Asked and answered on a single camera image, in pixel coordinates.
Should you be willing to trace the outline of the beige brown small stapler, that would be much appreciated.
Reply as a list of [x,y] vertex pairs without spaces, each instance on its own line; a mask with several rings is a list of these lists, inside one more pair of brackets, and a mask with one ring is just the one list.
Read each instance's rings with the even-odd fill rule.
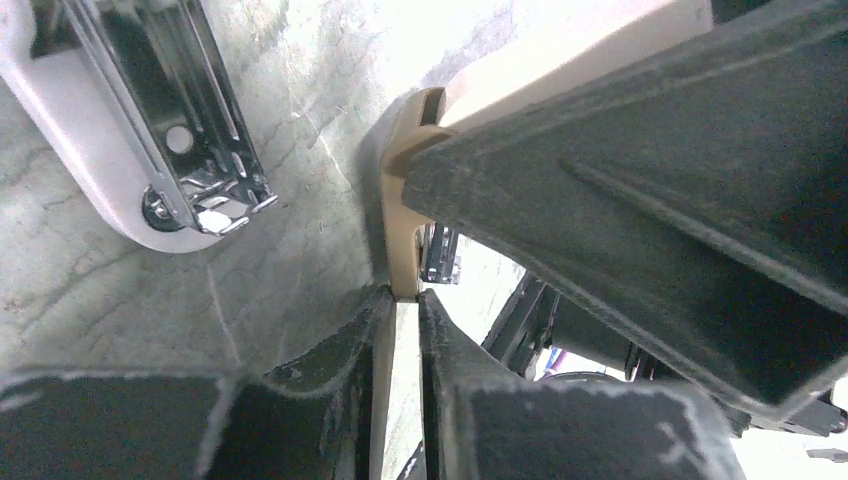
[[456,159],[444,145],[554,100],[714,29],[710,1],[586,1],[540,29],[412,94],[397,113],[377,165],[389,289],[402,303],[423,286],[426,228],[444,220],[411,198],[446,189]]

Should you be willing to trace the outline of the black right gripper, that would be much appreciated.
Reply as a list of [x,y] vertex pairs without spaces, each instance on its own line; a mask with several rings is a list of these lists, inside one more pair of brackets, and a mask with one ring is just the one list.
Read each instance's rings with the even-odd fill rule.
[[[593,315],[525,274],[482,342],[513,373],[557,347],[740,406],[846,374],[845,2],[772,1],[438,156],[412,202]],[[847,431],[831,390],[719,406],[737,438]]]

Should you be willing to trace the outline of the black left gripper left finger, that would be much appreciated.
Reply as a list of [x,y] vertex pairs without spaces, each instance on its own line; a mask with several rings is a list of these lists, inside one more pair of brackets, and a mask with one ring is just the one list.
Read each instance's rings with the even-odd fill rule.
[[5,479],[376,479],[395,302],[263,374],[43,367],[1,376]]

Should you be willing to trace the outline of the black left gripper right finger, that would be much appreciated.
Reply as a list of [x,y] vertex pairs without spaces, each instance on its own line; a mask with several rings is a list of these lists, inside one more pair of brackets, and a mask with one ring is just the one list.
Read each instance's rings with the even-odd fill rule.
[[718,407],[681,383],[534,382],[418,298],[430,479],[740,479]]

